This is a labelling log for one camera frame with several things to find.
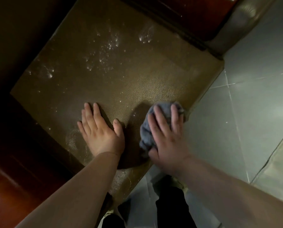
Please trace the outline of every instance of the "forearm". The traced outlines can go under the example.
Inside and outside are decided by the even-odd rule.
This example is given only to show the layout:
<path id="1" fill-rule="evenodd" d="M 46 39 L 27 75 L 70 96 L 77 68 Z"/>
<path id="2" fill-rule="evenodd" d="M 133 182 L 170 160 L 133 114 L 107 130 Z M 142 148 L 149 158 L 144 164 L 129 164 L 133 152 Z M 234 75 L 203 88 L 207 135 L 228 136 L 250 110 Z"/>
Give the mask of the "forearm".
<path id="1" fill-rule="evenodd" d="M 283 202 L 191 156 L 178 178 L 227 227 L 283 227 Z"/>
<path id="2" fill-rule="evenodd" d="M 94 227 L 115 176 L 118 161 L 119 157 L 114 153 L 98 154 L 17 228 Z"/>

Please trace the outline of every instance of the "finger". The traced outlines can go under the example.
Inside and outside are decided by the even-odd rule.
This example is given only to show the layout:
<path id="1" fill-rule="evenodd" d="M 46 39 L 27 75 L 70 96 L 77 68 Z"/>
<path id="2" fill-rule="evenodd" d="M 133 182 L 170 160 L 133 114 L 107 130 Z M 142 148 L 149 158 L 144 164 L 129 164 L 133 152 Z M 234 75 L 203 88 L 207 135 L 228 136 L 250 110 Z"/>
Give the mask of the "finger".
<path id="1" fill-rule="evenodd" d="M 91 129 L 90 129 L 90 126 L 88 125 L 88 121 L 86 120 L 85 110 L 84 109 L 81 111 L 81 117 L 82 117 L 83 129 L 85 130 L 85 133 L 87 135 L 90 135 L 91 134 Z"/>
<path id="2" fill-rule="evenodd" d="M 97 127 L 98 128 L 108 127 L 105 120 L 101 116 L 100 109 L 97 103 L 93 104 L 93 109 L 94 109 L 94 120 L 96 122 Z"/>
<path id="3" fill-rule="evenodd" d="M 172 126 L 172 131 L 175 134 L 180 134 L 179 114 L 177 111 L 177 107 L 174 104 L 171 105 L 171 126 Z"/>
<path id="4" fill-rule="evenodd" d="M 183 129 L 184 129 L 184 114 L 182 114 L 179 117 L 179 134 L 182 135 L 183 134 Z"/>
<path id="5" fill-rule="evenodd" d="M 159 165 L 159 153 L 158 153 L 157 149 L 152 148 L 149 151 L 149 157 L 150 157 L 151 161 L 153 162 L 153 164 L 155 164 L 157 166 Z"/>
<path id="6" fill-rule="evenodd" d="M 117 135 L 117 137 L 124 138 L 124 131 L 122 129 L 120 122 L 117 119 L 114 119 L 113 127 L 114 127 L 114 132 Z"/>
<path id="7" fill-rule="evenodd" d="M 160 131 L 154 119 L 154 116 L 152 114 L 148 114 L 148 122 L 149 122 L 150 130 L 153 135 L 154 141 L 156 142 L 157 145 L 159 145 L 165 137 L 163 133 Z"/>
<path id="8" fill-rule="evenodd" d="M 160 108 L 157 105 L 154 106 L 154 113 L 155 113 L 157 123 L 158 123 L 159 128 L 161 129 L 162 133 L 166 137 L 169 137 L 171 135 L 170 127 L 169 127 L 169 125 L 166 121 L 166 118 L 162 114 L 162 111 L 160 110 Z"/>
<path id="9" fill-rule="evenodd" d="M 77 125 L 78 125 L 80 133 L 83 136 L 83 139 L 87 142 L 88 141 L 88 136 L 87 136 L 87 134 L 86 134 L 86 132 L 85 132 L 85 130 L 83 128 L 82 122 L 77 122 Z"/>
<path id="10" fill-rule="evenodd" d="M 93 117 L 92 110 L 91 110 L 89 103 L 85 103 L 85 117 L 86 117 L 86 120 L 88 122 L 88 125 L 89 125 L 91 131 L 97 130 L 97 126 L 96 126 L 96 123 L 94 121 L 94 117 Z"/>

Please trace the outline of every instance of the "hand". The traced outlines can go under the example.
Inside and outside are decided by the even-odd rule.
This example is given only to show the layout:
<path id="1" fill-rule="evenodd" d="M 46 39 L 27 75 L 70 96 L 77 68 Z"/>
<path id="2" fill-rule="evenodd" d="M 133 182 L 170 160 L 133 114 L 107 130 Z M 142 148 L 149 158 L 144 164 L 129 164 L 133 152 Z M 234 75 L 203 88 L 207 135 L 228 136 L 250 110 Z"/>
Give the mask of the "hand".
<path id="1" fill-rule="evenodd" d="M 158 150 L 152 148 L 149 157 L 163 172 L 178 177 L 183 162 L 190 157 L 183 138 L 184 117 L 178 116 L 175 105 L 171 106 L 171 131 L 158 106 L 154 106 L 154 113 L 159 127 L 153 115 L 148 115 L 148 122 Z"/>
<path id="2" fill-rule="evenodd" d="M 94 103 L 94 116 L 89 103 L 84 104 L 81 111 L 82 122 L 77 122 L 79 130 L 90 148 L 91 153 L 97 156 L 100 153 L 110 152 L 121 156 L 124 152 L 124 132 L 117 119 L 113 121 L 114 131 L 109 128 L 100 114 L 97 103 Z"/>

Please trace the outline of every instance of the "leg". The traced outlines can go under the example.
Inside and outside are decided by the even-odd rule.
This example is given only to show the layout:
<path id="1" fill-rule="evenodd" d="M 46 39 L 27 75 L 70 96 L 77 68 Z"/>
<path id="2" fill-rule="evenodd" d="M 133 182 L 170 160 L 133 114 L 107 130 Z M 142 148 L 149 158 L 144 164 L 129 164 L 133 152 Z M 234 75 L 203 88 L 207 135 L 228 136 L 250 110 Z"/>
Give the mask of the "leg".
<path id="1" fill-rule="evenodd" d="M 157 224 L 165 227 L 195 227 L 189 213 L 184 193 L 177 187 L 167 187 L 162 190 L 159 200 L 156 201 Z"/>
<path id="2" fill-rule="evenodd" d="M 125 228 L 124 221 L 116 214 L 110 214 L 103 219 L 102 228 Z"/>

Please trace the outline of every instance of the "rag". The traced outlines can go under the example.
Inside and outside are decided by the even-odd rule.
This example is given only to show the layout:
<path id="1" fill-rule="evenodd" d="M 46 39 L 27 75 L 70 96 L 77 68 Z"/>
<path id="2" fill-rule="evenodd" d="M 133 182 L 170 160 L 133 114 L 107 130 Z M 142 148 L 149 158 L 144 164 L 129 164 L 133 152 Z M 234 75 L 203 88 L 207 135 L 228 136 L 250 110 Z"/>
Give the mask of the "rag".
<path id="1" fill-rule="evenodd" d="M 143 124 L 140 127 L 140 137 L 141 140 L 139 142 L 139 146 L 140 148 L 142 148 L 144 150 L 144 152 L 142 153 L 142 157 L 147 158 L 149 157 L 149 151 L 151 148 L 156 148 L 156 143 L 154 141 L 154 138 L 152 136 L 151 130 L 150 130 L 150 126 L 149 126 L 149 122 L 148 122 L 148 115 L 152 114 L 156 120 L 155 114 L 154 114 L 154 106 L 157 105 L 161 111 L 162 114 L 165 116 L 166 121 L 171 128 L 171 105 L 174 104 L 177 108 L 177 112 L 179 114 L 179 116 L 181 114 L 184 114 L 184 121 L 186 120 L 185 117 L 185 110 L 183 109 L 183 107 L 181 106 L 180 103 L 178 102 L 159 102 L 159 103 L 155 103 L 154 105 L 151 106 L 151 108 L 149 109 L 149 111 L 147 112 L 146 118 L 143 122 Z"/>

